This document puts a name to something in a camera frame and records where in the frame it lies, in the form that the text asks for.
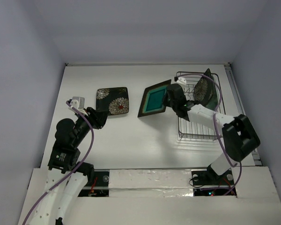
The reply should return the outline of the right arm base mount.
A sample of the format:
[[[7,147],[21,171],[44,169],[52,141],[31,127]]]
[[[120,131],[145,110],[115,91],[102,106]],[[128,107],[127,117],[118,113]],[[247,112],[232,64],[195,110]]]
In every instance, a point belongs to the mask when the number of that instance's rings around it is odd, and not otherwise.
[[[189,185],[193,188],[194,196],[236,196],[235,181],[232,170],[217,175],[209,166],[207,169],[192,170]]]

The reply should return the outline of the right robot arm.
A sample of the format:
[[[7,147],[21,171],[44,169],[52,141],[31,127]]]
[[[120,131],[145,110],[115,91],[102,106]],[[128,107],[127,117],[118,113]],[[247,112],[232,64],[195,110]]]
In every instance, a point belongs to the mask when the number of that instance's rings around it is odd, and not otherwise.
[[[221,114],[187,100],[179,84],[171,84],[166,88],[163,103],[172,108],[178,117],[215,131],[223,153],[207,167],[204,175],[212,184],[221,181],[227,170],[240,165],[260,146],[260,139],[246,115],[233,117]]]

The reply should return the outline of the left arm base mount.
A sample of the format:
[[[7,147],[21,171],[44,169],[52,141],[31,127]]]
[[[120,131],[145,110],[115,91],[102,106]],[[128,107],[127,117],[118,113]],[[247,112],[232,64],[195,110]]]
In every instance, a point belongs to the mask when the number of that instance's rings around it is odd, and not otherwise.
[[[95,170],[93,181],[87,183],[79,193],[79,197],[108,197],[109,196],[109,170]]]

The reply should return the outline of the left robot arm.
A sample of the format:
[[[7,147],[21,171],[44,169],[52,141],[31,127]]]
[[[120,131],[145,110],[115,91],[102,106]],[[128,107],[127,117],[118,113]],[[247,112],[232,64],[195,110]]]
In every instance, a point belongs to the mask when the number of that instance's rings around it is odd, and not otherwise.
[[[66,118],[57,123],[44,192],[27,213],[24,225],[65,224],[82,188],[96,183],[94,166],[86,163],[85,157],[78,159],[78,147],[89,132],[105,125],[108,111],[70,109],[77,121]]]

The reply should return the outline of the teal square plate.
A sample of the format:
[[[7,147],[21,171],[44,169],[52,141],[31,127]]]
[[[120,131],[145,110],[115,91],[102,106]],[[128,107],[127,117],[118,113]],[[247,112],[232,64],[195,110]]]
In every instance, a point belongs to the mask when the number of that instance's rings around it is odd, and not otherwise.
[[[170,84],[171,80],[166,80],[144,90],[138,118],[165,112],[166,107],[163,105],[163,98]]]

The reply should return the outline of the black floral square plate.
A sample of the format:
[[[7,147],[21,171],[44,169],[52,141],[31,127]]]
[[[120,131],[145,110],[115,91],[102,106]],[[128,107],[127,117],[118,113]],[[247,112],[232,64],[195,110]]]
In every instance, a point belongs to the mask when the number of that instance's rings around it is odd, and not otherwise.
[[[96,91],[96,110],[108,111],[109,115],[122,115],[129,112],[127,87],[101,88]]]

